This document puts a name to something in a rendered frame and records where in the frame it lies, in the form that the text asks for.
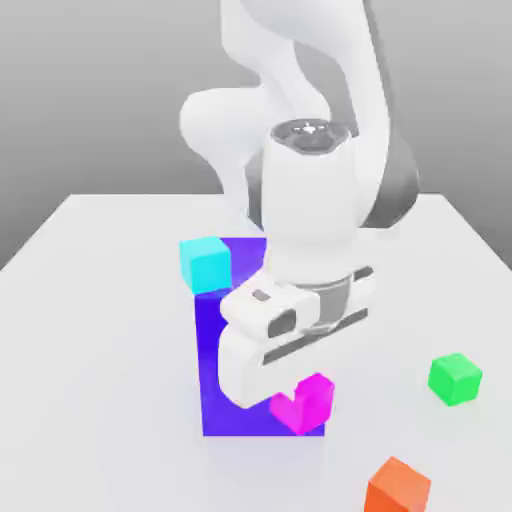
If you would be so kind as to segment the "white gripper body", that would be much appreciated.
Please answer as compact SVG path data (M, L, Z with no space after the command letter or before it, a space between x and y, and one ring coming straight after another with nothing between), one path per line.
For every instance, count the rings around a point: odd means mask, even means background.
M369 310L350 310L327 334L282 337L279 344L257 341L226 326L219 338L218 381L235 405L247 409L286 392L315 373L331 376L343 348L364 330Z

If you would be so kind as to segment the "small magenta cube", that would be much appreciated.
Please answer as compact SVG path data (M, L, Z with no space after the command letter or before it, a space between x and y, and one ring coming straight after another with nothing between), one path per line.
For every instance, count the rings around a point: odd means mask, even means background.
M323 426L330 418L335 384L321 373L302 380L294 399L278 393L270 400L270 412L295 435Z

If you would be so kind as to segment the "small cyan cube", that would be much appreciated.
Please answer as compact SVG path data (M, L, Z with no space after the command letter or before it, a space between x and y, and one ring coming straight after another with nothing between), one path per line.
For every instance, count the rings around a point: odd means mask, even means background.
M231 288L231 251L220 238L180 241L179 255L183 280L194 295Z

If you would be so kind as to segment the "small orange cube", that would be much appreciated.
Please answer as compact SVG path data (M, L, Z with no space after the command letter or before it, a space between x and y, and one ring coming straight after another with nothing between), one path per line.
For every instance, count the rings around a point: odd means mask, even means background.
M364 512L425 512L431 480L390 457L368 481Z

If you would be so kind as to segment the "small green cube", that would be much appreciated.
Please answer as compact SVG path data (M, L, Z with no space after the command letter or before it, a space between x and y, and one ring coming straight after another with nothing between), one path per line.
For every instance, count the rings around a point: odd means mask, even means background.
M456 406L478 396L482 370L462 353L432 360L429 389L447 406Z

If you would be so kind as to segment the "large blue box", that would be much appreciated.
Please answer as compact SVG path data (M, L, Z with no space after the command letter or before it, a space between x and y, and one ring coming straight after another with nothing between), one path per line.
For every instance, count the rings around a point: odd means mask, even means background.
M266 240L223 237L231 252L232 284L239 286L263 263ZM242 409L221 391L218 383L219 336L226 326L220 302L227 289L194 297L198 375L200 383L202 431L205 436L293 437L295 433L269 410L269 400Z

